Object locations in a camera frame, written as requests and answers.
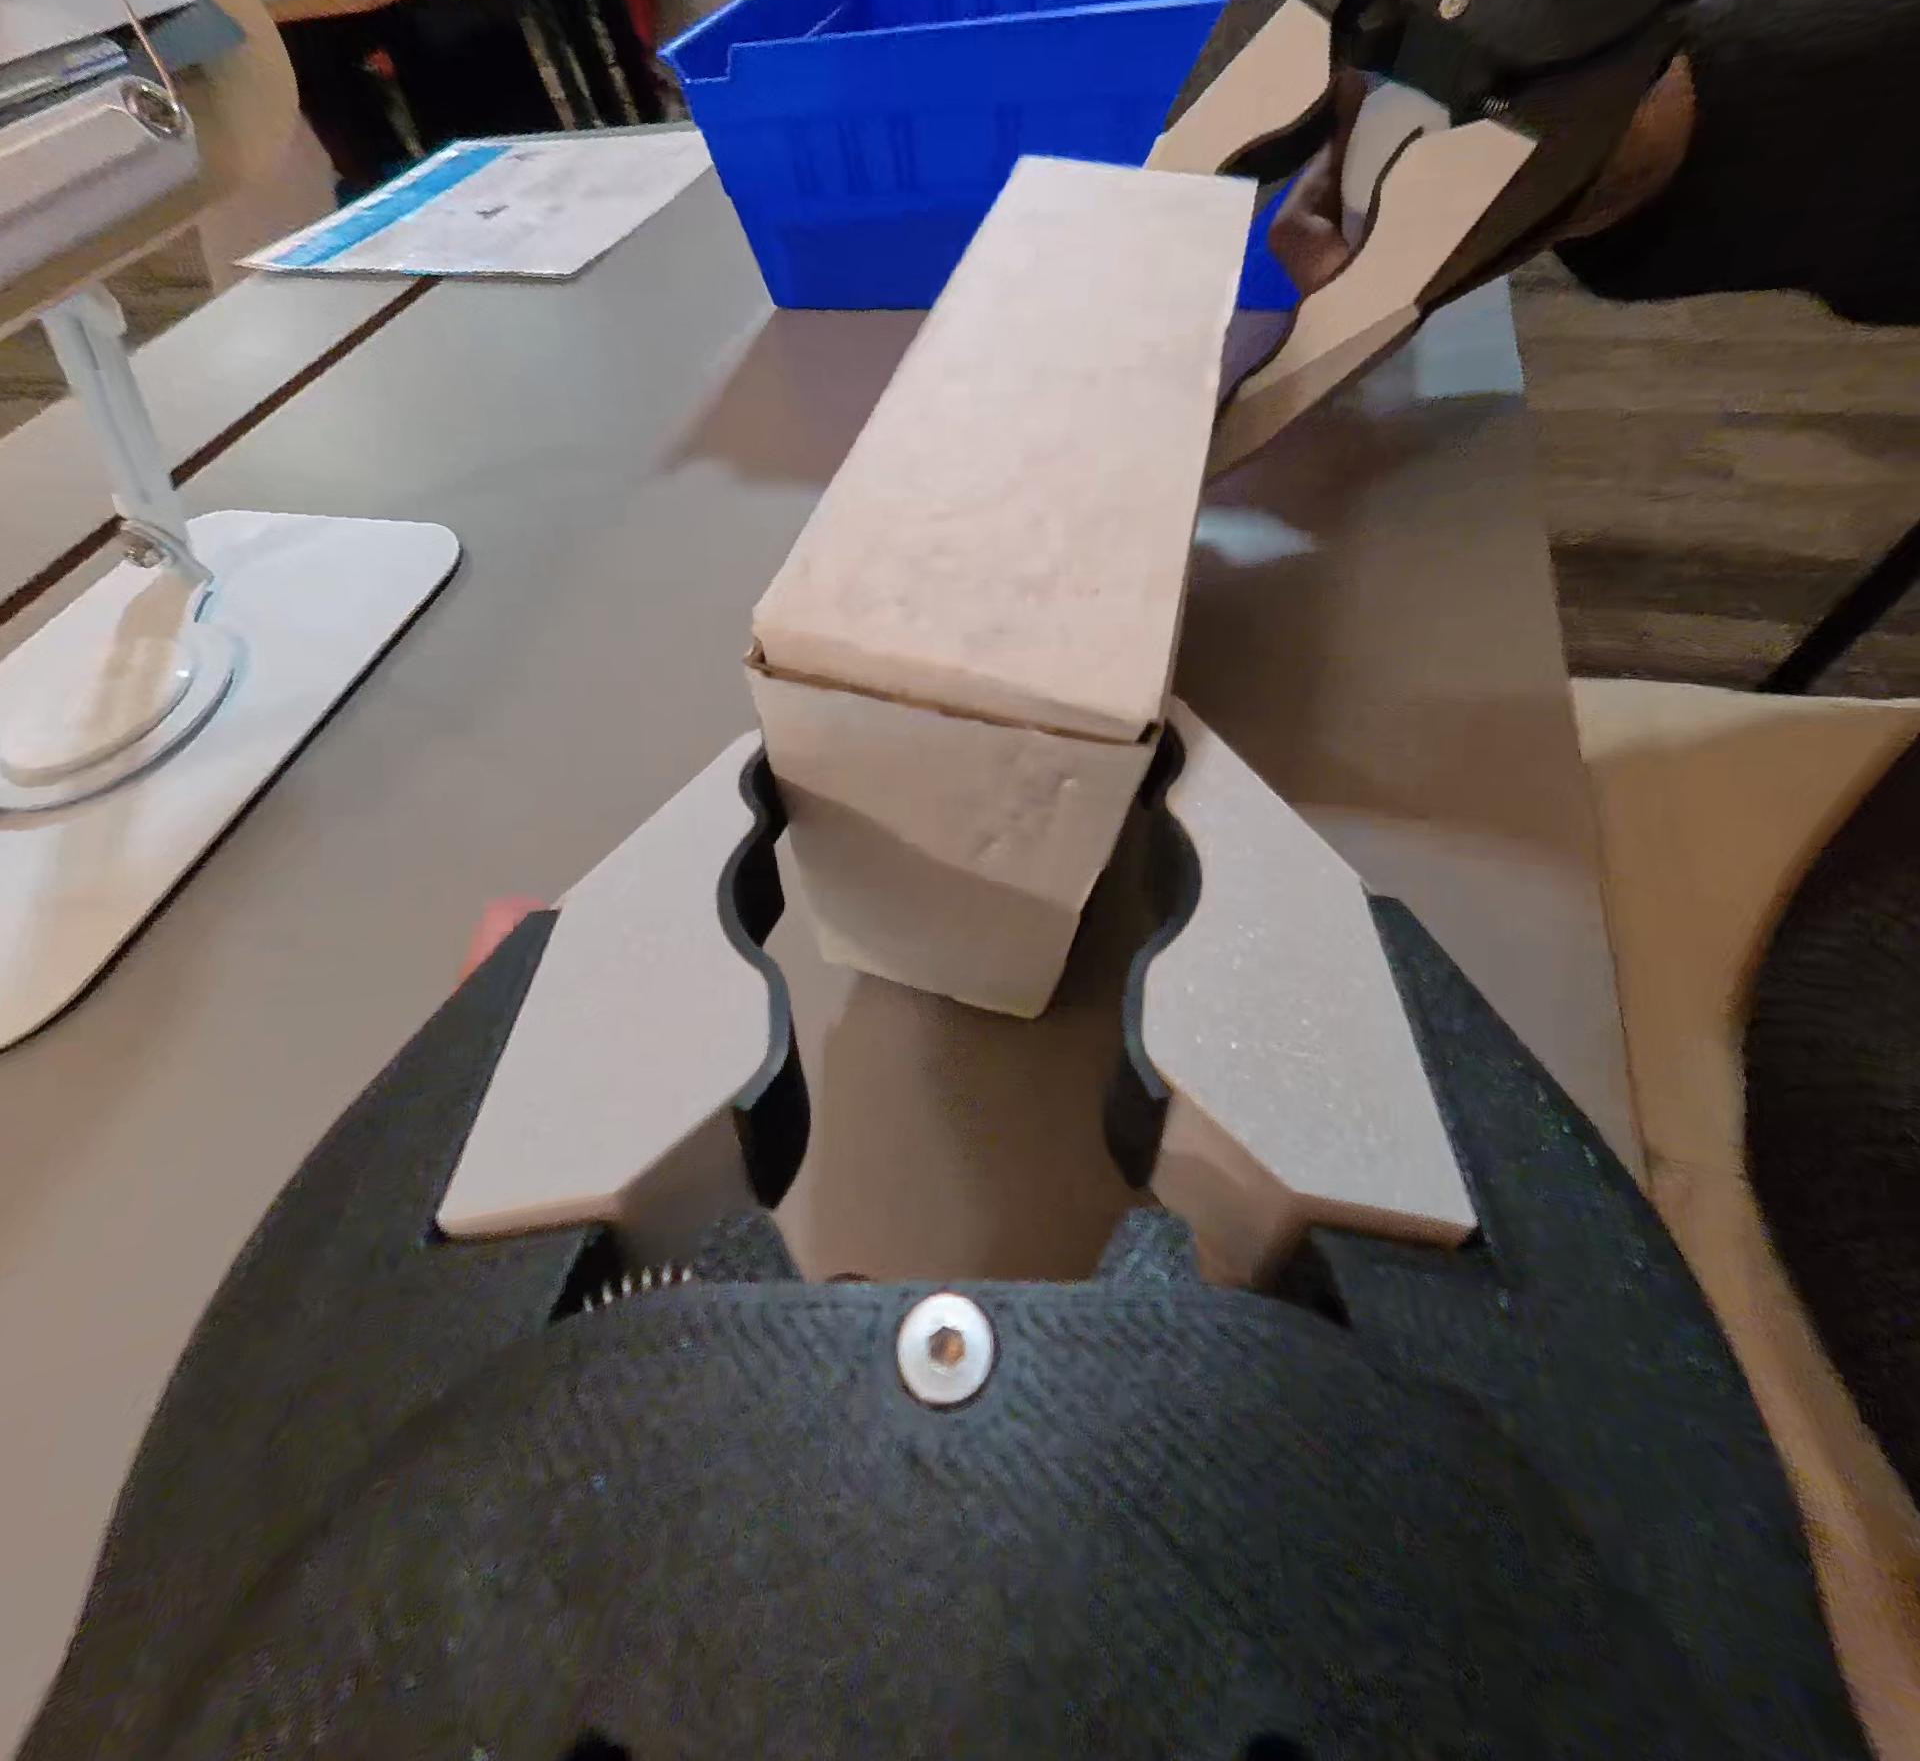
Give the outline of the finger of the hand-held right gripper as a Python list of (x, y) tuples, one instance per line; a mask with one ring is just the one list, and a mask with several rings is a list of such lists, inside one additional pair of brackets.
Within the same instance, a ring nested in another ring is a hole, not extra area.
[(1295, 180), (1339, 123), (1332, 23), (1314, 0), (1225, 0), (1142, 163)]
[(1466, 271), (1455, 266), (1527, 163), (1523, 127), (1373, 83), (1339, 163), (1346, 266), (1314, 286), (1215, 412), (1209, 472), (1234, 472), (1314, 403), (1400, 352)]

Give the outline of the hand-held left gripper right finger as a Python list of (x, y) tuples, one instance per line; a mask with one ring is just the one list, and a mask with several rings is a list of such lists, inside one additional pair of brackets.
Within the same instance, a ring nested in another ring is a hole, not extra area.
[(1129, 964), (1118, 1172), (1209, 1280), (1314, 1226), (1456, 1247), (1481, 1215), (1361, 867), (1182, 699), (1142, 787), (1161, 926)]

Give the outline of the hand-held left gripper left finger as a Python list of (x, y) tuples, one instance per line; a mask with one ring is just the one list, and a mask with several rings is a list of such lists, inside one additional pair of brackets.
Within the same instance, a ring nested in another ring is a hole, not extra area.
[(789, 808), (729, 745), (568, 884), (440, 1198), (459, 1243), (616, 1226), (693, 1243), (802, 1172), (807, 1085), (781, 964)]

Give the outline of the blue plastic bin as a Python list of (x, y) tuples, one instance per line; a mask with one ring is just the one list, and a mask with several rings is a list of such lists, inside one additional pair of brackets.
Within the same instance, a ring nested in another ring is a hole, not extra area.
[(1225, 0), (729, 0), (665, 44), (775, 309), (928, 309), (1026, 156), (1142, 163)]

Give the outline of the white cardboard mailer box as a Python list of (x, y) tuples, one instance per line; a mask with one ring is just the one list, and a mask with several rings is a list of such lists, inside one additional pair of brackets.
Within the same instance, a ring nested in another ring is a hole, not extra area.
[(1018, 161), (753, 603), (820, 954), (1042, 1020), (1154, 763), (1257, 180)]

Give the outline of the grey desk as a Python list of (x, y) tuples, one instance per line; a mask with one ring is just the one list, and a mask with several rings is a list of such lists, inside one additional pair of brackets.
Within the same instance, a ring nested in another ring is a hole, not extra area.
[[(191, 510), (445, 521), (463, 565), (61, 1022), (6, 1050), (6, 1755), (236, 1247), (450, 997), (753, 724), (753, 599), (919, 316), (781, 316), (714, 180), (568, 286), (445, 282)], [(1179, 694), (1466, 964), (1629, 1172), (1598, 805), (1510, 292), (1209, 493)]]

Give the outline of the person's left hand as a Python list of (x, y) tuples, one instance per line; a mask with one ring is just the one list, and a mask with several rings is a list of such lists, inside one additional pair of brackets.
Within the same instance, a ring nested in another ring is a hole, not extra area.
[(496, 955), (496, 948), (534, 914), (545, 914), (539, 898), (521, 898), (521, 893), (517, 898), (489, 898), (480, 926), (476, 926), (476, 938), (469, 938), (459, 981), (476, 981)]

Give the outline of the person's right hand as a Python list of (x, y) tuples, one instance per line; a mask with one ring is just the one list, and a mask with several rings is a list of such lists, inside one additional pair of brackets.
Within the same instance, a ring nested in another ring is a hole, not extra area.
[[(1354, 123), (1373, 83), (1362, 72), (1339, 72), (1332, 83), (1332, 142), (1295, 174), (1281, 194), (1263, 250), (1295, 282), (1296, 298), (1318, 292), (1342, 275), (1354, 259), (1346, 243), (1346, 204), (1342, 204), (1342, 161)], [(1612, 142), (1607, 163), (1586, 189), (1574, 208), (1564, 208), (1558, 228), (1547, 228), (1527, 255), (1552, 255), (1564, 243), (1598, 238), (1625, 228), (1634, 208), (1661, 200), (1689, 156), (1696, 138), (1696, 66), (1680, 52), (1657, 90), (1641, 99), (1629, 131)]]

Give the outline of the white document stand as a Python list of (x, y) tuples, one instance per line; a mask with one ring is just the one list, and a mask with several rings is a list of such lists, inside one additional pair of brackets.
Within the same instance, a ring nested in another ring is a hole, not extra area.
[(119, 553), (0, 669), (6, 1050), (111, 972), (463, 559), (440, 521), (191, 516), (160, 449), (111, 275), (267, 189), (292, 127), (267, 0), (6, 66), (6, 334), (49, 334)]

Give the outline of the person's black sweater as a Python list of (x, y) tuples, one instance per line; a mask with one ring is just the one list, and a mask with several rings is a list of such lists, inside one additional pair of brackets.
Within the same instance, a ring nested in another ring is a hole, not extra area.
[(1920, 1491), (1920, 751), (1810, 859), (1749, 984), (1744, 1172), (1864, 1433)]

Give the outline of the black office chair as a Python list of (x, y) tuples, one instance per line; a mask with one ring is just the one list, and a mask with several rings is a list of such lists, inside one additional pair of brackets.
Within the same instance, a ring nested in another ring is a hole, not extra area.
[(1900, 599), (1917, 596), (1917, 576), (1920, 559), (1888, 553), (1837, 596), (1837, 603), (1823, 621), (1810, 621), (1810, 634), (1753, 689), (1810, 694), (1875, 621), (1900, 609)]

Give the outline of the laminated sheet with blue strip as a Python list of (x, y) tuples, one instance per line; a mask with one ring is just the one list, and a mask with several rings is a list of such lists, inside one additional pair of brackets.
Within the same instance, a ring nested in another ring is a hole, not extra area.
[(678, 123), (445, 142), (399, 180), (245, 259), (260, 275), (574, 282), (708, 174)]

